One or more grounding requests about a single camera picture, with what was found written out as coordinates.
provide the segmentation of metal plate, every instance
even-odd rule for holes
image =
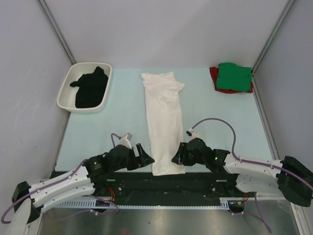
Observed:
[[[265,220],[273,235],[299,235],[290,203],[260,201]],[[257,213],[254,201],[248,201],[246,212]],[[51,217],[61,218],[77,209],[52,209]],[[121,210],[116,215],[95,216],[82,213],[56,222],[43,216],[38,235],[267,235],[258,219],[232,216],[223,210]]]

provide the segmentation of red garment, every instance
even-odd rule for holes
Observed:
[[[210,74],[214,83],[214,88],[216,91],[218,92],[223,92],[223,93],[227,93],[227,94],[234,94],[234,93],[239,93],[238,91],[234,91],[234,90],[224,90],[224,89],[219,89],[216,87],[216,81],[217,81],[217,77],[219,75],[219,68],[216,67],[210,67]],[[246,93],[252,93],[253,92],[253,84],[251,82],[250,84],[250,91],[247,91]]]

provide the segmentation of white cable tray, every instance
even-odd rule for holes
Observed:
[[[96,199],[79,198],[61,203],[55,208],[77,208],[77,209],[107,209],[107,206],[96,206]],[[175,210],[229,210],[227,200],[220,199],[220,206],[123,206],[120,209],[175,209]]]

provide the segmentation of gray wall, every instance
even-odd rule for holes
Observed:
[[[281,156],[313,171],[313,1],[299,0],[256,72]],[[313,207],[308,209],[313,222]]]
[[[2,215],[18,183],[37,182],[52,166],[67,118],[56,98],[70,63],[35,0],[1,0],[0,32]]]
[[[47,0],[78,62],[253,66],[287,0]]]

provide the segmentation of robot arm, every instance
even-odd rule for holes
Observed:
[[[30,198],[32,204],[28,223],[31,223],[41,213],[60,203],[80,196],[105,192],[109,187],[108,176],[114,171],[123,168],[134,170],[154,163],[141,144],[136,145],[139,156],[135,156],[130,143],[131,138],[130,133],[125,134],[120,139],[119,145],[108,153],[91,157],[83,161],[77,169],[56,178],[33,185],[27,182],[18,184],[12,197],[13,204],[22,197],[28,194],[29,196],[20,200],[14,206],[14,211],[17,211],[24,200]]]
[[[190,130],[187,134],[190,141],[180,143],[172,162],[186,166],[198,163],[212,172],[237,174],[235,187],[242,192],[282,194],[294,204],[304,207],[311,205],[312,190],[294,176],[286,174],[286,171],[294,173],[313,186],[313,173],[297,159],[286,156],[283,161],[256,161],[240,156],[238,160],[227,150],[212,150],[206,146],[197,132]]]

